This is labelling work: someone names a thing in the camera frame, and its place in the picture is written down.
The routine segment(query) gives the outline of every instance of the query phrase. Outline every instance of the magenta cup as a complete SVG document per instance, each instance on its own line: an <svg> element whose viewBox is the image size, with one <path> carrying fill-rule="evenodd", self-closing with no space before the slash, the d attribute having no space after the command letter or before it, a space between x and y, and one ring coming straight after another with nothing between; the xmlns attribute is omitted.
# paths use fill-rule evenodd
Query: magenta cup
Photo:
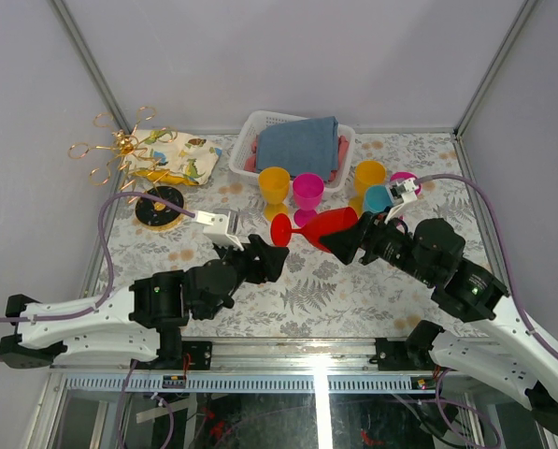
<svg viewBox="0 0 558 449"><path fill-rule="evenodd" d="M403 181L408 180L409 178L413 178L414 180L418 179L416 175L414 175L413 173L409 173L408 171L397 171L391 176L391 179L389 181ZM422 186L419 185L416 189L416 195L418 195L421 190Z"/></svg>
<svg viewBox="0 0 558 449"><path fill-rule="evenodd" d="M324 181L314 173L302 173L293 180L293 199L299 209L293 219L295 224L303 227L317 212L315 209L322 201Z"/></svg>

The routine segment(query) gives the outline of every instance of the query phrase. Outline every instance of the blue cup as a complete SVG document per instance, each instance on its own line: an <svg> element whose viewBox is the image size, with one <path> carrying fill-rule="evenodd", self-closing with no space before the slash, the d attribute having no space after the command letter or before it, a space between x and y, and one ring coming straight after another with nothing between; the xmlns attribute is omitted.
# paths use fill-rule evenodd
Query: blue cup
<svg viewBox="0 0 558 449"><path fill-rule="evenodd" d="M393 202L384 185L373 185L365 191L364 204L362 205L364 212L381 213L392 206Z"/></svg>

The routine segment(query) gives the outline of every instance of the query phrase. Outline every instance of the pink cloth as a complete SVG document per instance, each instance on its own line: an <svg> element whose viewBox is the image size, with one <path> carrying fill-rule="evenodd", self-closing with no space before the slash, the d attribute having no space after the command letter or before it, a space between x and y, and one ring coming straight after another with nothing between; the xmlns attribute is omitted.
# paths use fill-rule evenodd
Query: pink cloth
<svg viewBox="0 0 558 449"><path fill-rule="evenodd" d="M345 156L347 155L347 151L350 148L350 143L344 136L339 136L338 138L338 166L341 168L343 165L343 161L345 160ZM256 172L256 152L258 151L258 138L255 138L254 141L251 143L251 152L253 154L245 161L245 166L243 169L245 171L249 171L251 173ZM331 172L331 176L328 178L328 181L334 181L336 178L337 170L333 170Z"/></svg>

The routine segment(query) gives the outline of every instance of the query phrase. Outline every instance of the floral tablecloth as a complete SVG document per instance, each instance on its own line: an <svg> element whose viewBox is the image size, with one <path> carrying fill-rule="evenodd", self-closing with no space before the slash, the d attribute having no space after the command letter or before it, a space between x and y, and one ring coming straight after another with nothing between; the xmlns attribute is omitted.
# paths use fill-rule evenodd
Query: floral tablecloth
<svg viewBox="0 0 558 449"><path fill-rule="evenodd" d="M262 214L265 202L256 186L240 181L229 170L228 160L236 136L207 136L223 153L210 181L203 186L179 186L189 210L227 208L239 210L237 234L260 234L270 242L269 223ZM365 159L384 164L390 176L411 171L418 176L435 173L460 174L457 156L448 134L359 135L345 188L319 210L347 206L354 195L353 171ZM145 183L142 190L148 187ZM445 218L467 241L465 256L487 266L474 212L463 184L455 181L428 182L421 201L405 212L410 229L425 218ZM296 207L288 199L290 214ZM202 226L184 219L166 232L152 232L140 225L134 205L122 202L116 213L108 246L112 253L115 286L132 283L158 271L187 269L216 258ZM313 337L374 338L405 337L421 319L442 324L461 336L476 336L471 326L449 317L430 300L431 291L383 261L366 267L347 267L330 254L293 236L282 276L276 283L243 284L235 294L236 305L223 310L213 321L191 320L183 329L197 337ZM104 288L102 267L97 290Z"/></svg>

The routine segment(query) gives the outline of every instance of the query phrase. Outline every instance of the yellow goblet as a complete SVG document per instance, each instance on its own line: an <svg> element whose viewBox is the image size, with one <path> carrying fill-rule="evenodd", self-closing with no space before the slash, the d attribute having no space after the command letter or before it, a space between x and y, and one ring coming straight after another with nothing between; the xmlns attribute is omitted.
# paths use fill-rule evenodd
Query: yellow goblet
<svg viewBox="0 0 558 449"><path fill-rule="evenodd" d="M358 196L352 198L349 205L358 217L362 215L365 191L373 185L382 184L386 178L387 169L378 161L362 161L355 168L353 187Z"/></svg>
<svg viewBox="0 0 558 449"><path fill-rule="evenodd" d="M269 167L260 173L258 177L260 192L268 202L264 208L264 217L269 222L272 222L280 213L287 214L287 206L282 202L289 194L290 181L289 172L281 167Z"/></svg>

